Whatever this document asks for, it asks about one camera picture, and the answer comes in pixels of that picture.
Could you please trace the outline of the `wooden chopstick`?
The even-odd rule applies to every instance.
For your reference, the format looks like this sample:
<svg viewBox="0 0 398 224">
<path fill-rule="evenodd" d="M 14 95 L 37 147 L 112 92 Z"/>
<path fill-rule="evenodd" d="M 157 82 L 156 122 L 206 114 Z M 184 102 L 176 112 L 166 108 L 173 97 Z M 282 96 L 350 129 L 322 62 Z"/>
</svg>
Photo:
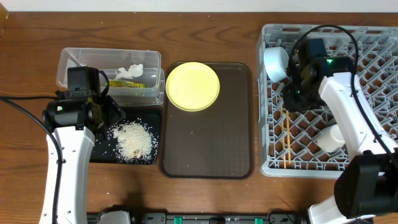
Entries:
<svg viewBox="0 0 398 224">
<path fill-rule="evenodd" d="M 284 112 L 283 112 L 283 104 L 280 106 L 280 117 L 281 118 L 283 118 L 283 116 L 284 116 Z M 284 121 L 282 121 L 281 122 L 281 134 L 284 134 Z M 283 137 L 283 139 L 282 139 L 282 150 L 284 151 L 285 150 L 285 137 Z M 283 155 L 283 160 L 284 160 L 284 169 L 286 169 L 287 168 L 287 165 L 286 165 L 286 155 L 284 154 Z"/>
<path fill-rule="evenodd" d="M 286 125 L 287 125 L 287 148 L 288 148 L 288 162 L 291 163 L 291 146 L 290 146 L 290 116 L 286 109 Z"/>
</svg>

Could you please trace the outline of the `green snack wrapper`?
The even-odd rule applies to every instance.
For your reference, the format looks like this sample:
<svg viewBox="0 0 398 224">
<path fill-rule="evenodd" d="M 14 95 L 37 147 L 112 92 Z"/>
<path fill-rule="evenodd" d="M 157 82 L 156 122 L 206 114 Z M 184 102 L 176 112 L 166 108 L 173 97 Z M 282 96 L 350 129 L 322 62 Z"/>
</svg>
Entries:
<svg viewBox="0 0 398 224">
<path fill-rule="evenodd" d="M 127 80 L 110 80 L 109 85 L 113 87 L 121 87 L 121 88 L 145 88 L 146 85 L 144 83 L 135 83 Z"/>
</svg>

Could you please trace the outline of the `pile of rice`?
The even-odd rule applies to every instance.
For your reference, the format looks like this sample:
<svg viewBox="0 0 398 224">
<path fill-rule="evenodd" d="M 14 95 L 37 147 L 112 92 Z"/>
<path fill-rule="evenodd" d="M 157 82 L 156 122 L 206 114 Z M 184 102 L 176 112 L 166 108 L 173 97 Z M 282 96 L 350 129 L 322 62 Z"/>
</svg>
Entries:
<svg viewBox="0 0 398 224">
<path fill-rule="evenodd" d="M 158 134 L 152 134 L 152 126 L 142 120 L 126 121 L 115 125 L 108 134 L 109 140 L 115 140 L 113 151 L 120 163 L 152 164 L 159 145 Z"/>
</svg>

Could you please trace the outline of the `light blue bowl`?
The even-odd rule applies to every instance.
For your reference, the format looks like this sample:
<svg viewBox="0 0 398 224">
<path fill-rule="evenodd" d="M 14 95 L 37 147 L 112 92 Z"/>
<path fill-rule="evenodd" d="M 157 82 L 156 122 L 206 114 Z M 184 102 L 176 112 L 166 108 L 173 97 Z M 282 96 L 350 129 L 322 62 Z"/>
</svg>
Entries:
<svg viewBox="0 0 398 224">
<path fill-rule="evenodd" d="M 264 68 L 269 79 L 276 83 L 287 77 L 289 55 L 282 47 L 266 48 L 263 53 Z"/>
</svg>

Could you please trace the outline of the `white tissue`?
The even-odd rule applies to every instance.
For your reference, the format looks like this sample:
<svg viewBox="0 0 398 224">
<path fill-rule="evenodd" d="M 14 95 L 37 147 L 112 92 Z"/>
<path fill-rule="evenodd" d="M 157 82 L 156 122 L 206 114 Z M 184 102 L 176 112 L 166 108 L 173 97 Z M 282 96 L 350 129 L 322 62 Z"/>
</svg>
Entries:
<svg viewBox="0 0 398 224">
<path fill-rule="evenodd" d="M 120 80 L 120 79 L 133 79 L 136 77 L 142 76 L 144 72 L 144 66 L 143 64 L 134 64 L 129 67 L 128 70 L 125 68 L 119 68 L 118 73 L 116 74 L 116 77 L 114 78 L 115 80 Z"/>
</svg>

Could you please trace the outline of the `small pale green cup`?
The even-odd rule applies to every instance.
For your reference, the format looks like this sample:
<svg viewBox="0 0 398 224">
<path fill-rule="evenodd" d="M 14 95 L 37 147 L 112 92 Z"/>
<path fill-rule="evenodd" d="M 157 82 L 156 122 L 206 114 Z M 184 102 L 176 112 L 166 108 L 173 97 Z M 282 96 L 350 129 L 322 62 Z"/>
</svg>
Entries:
<svg viewBox="0 0 398 224">
<path fill-rule="evenodd" d="M 316 140 L 318 146 L 325 152 L 334 152 L 345 145 L 345 140 L 337 124 L 321 131 L 321 136 Z"/>
</svg>

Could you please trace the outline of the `yellow round plate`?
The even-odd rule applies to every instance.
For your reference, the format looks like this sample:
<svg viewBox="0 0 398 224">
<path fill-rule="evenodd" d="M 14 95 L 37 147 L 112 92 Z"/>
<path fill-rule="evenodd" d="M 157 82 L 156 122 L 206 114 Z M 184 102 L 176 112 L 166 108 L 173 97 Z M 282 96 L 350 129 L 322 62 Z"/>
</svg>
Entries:
<svg viewBox="0 0 398 224">
<path fill-rule="evenodd" d="M 169 101 L 178 109 L 196 112 L 216 101 L 220 93 L 220 79 L 210 66 L 186 62 L 172 69 L 165 90 Z"/>
</svg>

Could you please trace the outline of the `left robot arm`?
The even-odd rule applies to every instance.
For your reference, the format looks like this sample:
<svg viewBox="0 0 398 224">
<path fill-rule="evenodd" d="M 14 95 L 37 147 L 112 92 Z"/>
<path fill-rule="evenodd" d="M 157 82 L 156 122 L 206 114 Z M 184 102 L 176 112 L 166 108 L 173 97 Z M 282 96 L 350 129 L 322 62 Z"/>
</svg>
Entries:
<svg viewBox="0 0 398 224">
<path fill-rule="evenodd" d="M 49 162 L 41 223 L 86 223 L 90 156 L 104 131 L 125 117 L 106 96 L 52 101 L 43 114 Z"/>
</svg>

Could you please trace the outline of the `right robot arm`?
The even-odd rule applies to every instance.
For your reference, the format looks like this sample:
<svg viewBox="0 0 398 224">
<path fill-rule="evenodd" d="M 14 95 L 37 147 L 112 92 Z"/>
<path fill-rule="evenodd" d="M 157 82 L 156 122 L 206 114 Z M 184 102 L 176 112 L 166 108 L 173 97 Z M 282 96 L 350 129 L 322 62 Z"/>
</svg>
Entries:
<svg viewBox="0 0 398 224">
<path fill-rule="evenodd" d="M 338 125 L 349 165 L 333 196 L 308 208 L 308 223 L 350 223 L 397 212 L 397 143 L 369 106 L 356 75 L 357 61 L 328 56 L 323 39 L 296 46 L 289 62 L 292 81 L 283 89 L 285 108 L 304 111 L 326 105 Z"/>
</svg>

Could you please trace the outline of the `black waste tray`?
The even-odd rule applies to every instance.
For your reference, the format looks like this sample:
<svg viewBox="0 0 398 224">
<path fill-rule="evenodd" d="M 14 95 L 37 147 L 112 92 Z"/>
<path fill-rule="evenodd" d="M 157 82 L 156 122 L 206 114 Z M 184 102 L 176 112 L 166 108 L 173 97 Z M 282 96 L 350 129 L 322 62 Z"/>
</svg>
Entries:
<svg viewBox="0 0 398 224">
<path fill-rule="evenodd" d="M 152 126 L 153 130 L 151 131 L 151 133 L 158 134 L 159 135 L 158 140 L 160 141 L 160 125 L 162 122 L 162 114 L 158 109 L 124 107 L 123 110 L 126 113 L 126 117 L 117 124 L 121 124 L 126 121 L 137 121 L 138 119 L 140 119 L 149 126 Z M 90 162 L 109 163 L 109 164 L 120 163 L 117 161 L 116 153 L 113 151 L 114 146 L 116 145 L 116 141 L 108 139 L 108 134 L 110 133 L 110 130 L 112 128 L 108 129 L 105 132 L 103 140 L 96 141 L 95 146 L 91 153 Z"/>
</svg>

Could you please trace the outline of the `clear plastic waste bin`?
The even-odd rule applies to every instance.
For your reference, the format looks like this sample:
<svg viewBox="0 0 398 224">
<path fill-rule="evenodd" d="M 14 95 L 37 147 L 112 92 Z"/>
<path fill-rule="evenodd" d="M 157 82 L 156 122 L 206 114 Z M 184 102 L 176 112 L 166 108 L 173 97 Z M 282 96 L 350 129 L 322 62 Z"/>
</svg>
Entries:
<svg viewBox="0 0 398 224">
<path fill-rule="evenodd" d="M 161 68 L 161 54 L 150 50 L 71 48 L 62 50 L 57 70 L 56 83 L 67 87 L 67 69 L 93 67 L 103 71 L 109 80 L 114 80 L 119 68 L 143 64 L 142 76 L 120 79 L 144 83 L 145 88 L 121 88 L 111 86 L 108 95 L 120 106 L 159 106 L 164 102 L 165 76 Z"/>
</svg>

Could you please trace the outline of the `grey dishwasher rack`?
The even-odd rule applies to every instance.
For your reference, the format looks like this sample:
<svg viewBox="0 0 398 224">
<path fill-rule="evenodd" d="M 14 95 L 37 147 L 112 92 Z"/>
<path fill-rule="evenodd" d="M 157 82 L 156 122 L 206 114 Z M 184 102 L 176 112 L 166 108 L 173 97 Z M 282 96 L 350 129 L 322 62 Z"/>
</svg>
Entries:
<svg viewBox="0 0 398 224">
<path fill-rule="evenodd" d="M 286 112 L 282 101 L 282 89 L 288 80 L 277 83 L 269 80 L 263 53 L 270 47 L 282 47 L 290 52 L 304 33 L 308 34 L 308 38 L 322 38 L 329 56 L 347 55 L 359 60 L 358 77 L 364 95 L 382 127 L 392 139 L 397 139 L 397 28 L 348 26 L 346 30 L 356 39 L 358 52 L 354 51 L 351 39 L 335 28 L 315 30 L 313 25 L 307 24 L 266 24 L 262 27 L 256 44 L 256 79 L 259 95 L 259 165 L 264 176 L 337 179 L 349 164 L 344 146 L 329 153 L 316 143 L 321 131 L 335 123 L 326 106 L 289 112 L 291 163 L 288 162 Z M 282 104 L 283 118 L 280 117 Z M 281 134 L 282 121 L 284 134 Z"/>
</svg>

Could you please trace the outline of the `brown plastic serving tray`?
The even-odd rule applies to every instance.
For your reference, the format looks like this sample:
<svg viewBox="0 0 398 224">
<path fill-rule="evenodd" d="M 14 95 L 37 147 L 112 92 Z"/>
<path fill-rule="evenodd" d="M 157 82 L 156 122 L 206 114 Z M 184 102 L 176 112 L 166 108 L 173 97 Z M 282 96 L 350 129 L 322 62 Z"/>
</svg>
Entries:
<svg viewBox="0 0 398 224">
<path fill-rule="evenodd" d="M 159 167 L 168 177 L 245 179 L 254 170 L 252 75 L 243 63 L 210 63 L 221 89 L 208 108 L 188 112 L 164 100 Z"/>
</svg>

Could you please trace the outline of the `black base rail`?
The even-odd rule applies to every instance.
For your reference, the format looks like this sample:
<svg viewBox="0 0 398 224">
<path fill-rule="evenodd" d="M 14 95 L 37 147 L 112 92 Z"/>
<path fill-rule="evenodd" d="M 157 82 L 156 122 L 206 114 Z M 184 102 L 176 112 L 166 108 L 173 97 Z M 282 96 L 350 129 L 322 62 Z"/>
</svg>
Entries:
<svg viewBox="0 0 398 224">
<path fill-rule="evenodd" d="M 309 221 L 302 214 L 273 209 L 265 214 L 250 213 L 169 213 L 165 210 L 139 213 L 114 205 L 100 213 L 88 213 L 88 223 L 132 224 L 305 224 Z"/>
</svg>

